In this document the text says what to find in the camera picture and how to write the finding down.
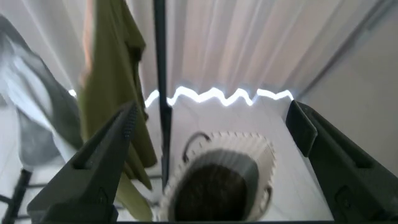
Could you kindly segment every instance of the white floor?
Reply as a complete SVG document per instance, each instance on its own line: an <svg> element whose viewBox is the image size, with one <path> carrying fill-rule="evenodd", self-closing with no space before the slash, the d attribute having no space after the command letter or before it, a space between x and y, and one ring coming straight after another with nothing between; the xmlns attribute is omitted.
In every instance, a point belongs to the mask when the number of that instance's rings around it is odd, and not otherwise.
<svg viewBox="0 0 398 224"><path fill-rule="evenodd" d="M239 99L225 107L217 99L198 104L181 96L174 105L173 111L170 175L172 175L173 167L181 159L185 142L196 131L259 133L273 142L277 159L272 204L262 220L332 220L328 205L311 175L311 170L308 169L306 159L302 157L285 127L284 118L288 107L289 100L286 99L274 101L260 97L252 106L248 106L243 99ZM158 101L154 101L147 112L149 114L147 126L158 158L160 158L161 132ZM3 125L0 131L3 133L8 130L10 133L9 128L12 124L9 124L8 129L5 126ZM2 137L0 140L1 150L5 150L3 142L7 142L7 137ZM0 194L6 196L11 196L21 168L14 145L15 141L8 141L7 148L13 150L0 153ZM46 183L58 170L59 167L36 170L31 183ZM160 165L148 169L147 172L149 175L159 175ZM153 180L152 183L153 192L146 190L140 183L135 183L135 185L145 197L156 202L162 196L161 182ZM21 215L26 214L26 205L39 190L28 190L20 210ZM0 217L4 215L4 211L5 206L0 204ZM118 220L132 220L132 217L127 210L120 210Z"/></svg>

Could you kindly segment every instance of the wavy light strip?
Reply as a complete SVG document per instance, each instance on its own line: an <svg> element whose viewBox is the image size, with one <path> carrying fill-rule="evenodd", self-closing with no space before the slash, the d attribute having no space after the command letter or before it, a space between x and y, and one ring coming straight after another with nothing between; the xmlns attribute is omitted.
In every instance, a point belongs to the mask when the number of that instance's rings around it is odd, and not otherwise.
<svg viewBox="0 0 398 224"><path fill-rule="evenodd" d="M69 90L69 94L71 94L71 96L76 97L76 92L74 90ZM249 106L253 105L253 101L250 99L249 94L246 91L242 90L241 88L238 88L232 96L230 96L228 99L226 99L224 96L224 93L217 88L212 88L211 90L199 95L195 91L193 91L189 88L186 88L184 86L178 87L174 93L173 98L167 98L167 103L169 105L173 106L180 95L187 96L187 97L193 99L197 103L202 103L206 100L209 100L210 98L216 97L221 101L221 103L224 106L229 106L232 103L234 103L239 97L242 97ZM285 90L285 91L275 94L268 90L258 89L257 95L255 96L255 98L257 96L266 96L273 100L279 100L279 99L282 99L285 97L289 97L290 100L294 100L293 95L288 90ZM159 97L159 91L154 90L152 93L150 93L148 99L146 99L145 106L146 107L150 106L152 104L152 102L154 100L156 100L156 98L158 98L158 97Z"/></svg>

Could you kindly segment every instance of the wall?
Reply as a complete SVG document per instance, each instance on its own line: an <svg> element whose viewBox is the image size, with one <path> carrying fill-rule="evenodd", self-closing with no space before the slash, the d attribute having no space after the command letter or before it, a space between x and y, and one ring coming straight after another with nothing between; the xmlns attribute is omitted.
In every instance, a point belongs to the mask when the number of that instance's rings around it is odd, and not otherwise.
<svg viewBox="0 0 398 224"><path fill-rule="evenodd" d="M302 99L398 175L398 7Z"/></svg>

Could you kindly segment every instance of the green garment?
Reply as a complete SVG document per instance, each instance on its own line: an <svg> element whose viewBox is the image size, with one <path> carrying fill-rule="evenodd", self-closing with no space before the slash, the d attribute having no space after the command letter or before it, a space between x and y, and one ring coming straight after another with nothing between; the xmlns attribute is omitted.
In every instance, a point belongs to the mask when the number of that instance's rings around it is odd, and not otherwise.
<svg viewBox="0 0 398 224"><path fill-rule="evenodd" d="M138 179L152 190L144 168L157 162L138 76L145 42L124 1L96 1L94 9L93 64L78 97L83 139L92 137L121 105L135 101L141 106L116 198L134 218L151 221L148 204L129 180Z"/></svg>

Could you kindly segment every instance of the white curtain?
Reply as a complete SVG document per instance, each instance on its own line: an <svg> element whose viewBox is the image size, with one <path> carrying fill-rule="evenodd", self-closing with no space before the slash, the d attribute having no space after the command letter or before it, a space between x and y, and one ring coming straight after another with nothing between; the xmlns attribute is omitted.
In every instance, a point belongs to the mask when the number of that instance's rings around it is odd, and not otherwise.
<svg viewBox="0 0 398 224"><path fill-rule="evenodd" d="M153 2L127 0L147 43L144 96L157 88ZM185 86L297 95L319 74L377 0L167 0L168 95ZM85 1L0 0L55 78L78 89Z"/></svg>

